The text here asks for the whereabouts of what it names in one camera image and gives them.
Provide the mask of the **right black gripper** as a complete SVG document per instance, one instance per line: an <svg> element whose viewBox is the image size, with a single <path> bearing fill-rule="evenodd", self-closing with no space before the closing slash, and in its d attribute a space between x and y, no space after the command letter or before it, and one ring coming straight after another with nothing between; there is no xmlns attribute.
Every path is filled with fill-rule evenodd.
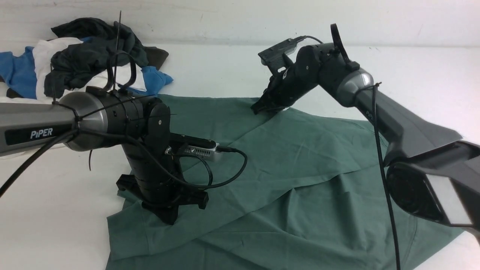
<svg viewBox="0 0 480 270"><path fill-rule="evenodd" d="M300 78L294 67L289 67L270 77L262 96L251 106L254 114L276 114L288 109L317 86L317 83Z"/></svg>

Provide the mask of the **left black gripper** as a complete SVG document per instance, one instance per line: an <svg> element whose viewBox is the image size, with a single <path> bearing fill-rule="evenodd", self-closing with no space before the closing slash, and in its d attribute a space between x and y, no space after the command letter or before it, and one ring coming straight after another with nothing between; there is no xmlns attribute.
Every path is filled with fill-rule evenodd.
<svg viewBox="0 0 480 270"><path fill-rule="evenodd" d="M201 210L206 208L209 195L204 189L176 182L137 146L122 145L122 149L131 173L122 174L116 185L119 191L128 191L141 200L143 209L156 215L163 223L173 225L180 206L197 205Z"/></svg>

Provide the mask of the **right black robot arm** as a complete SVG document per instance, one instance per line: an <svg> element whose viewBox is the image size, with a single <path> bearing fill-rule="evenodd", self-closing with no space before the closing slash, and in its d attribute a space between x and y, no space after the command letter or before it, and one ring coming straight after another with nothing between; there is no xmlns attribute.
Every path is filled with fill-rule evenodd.
<svg viewBox="0 0 480 270"><path fill-rule="evenodd" d="M295 48L286 40L259 53L271 78L253 112L278 113L322 87L341 106L357 108L387 140L380 166L387 168L386 191L398 207L479 238L479 145L382 94L341 45L307 45L292 61Z"/></svg>

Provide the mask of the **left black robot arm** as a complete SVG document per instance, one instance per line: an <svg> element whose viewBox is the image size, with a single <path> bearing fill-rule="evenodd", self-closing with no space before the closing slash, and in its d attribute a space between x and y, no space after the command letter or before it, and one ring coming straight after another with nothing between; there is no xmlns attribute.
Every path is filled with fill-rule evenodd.
<svg viewBox="0 0 480 270"><path fill-rule="evenodd" d="M131 174L116 185L165 224L179 207L206 208L204 187L187 183L181 153L187 140L170 131L170 108L157 97L74 92L53 104L1 103L1 156L65 144L75 152L120 145Z"/></svg>

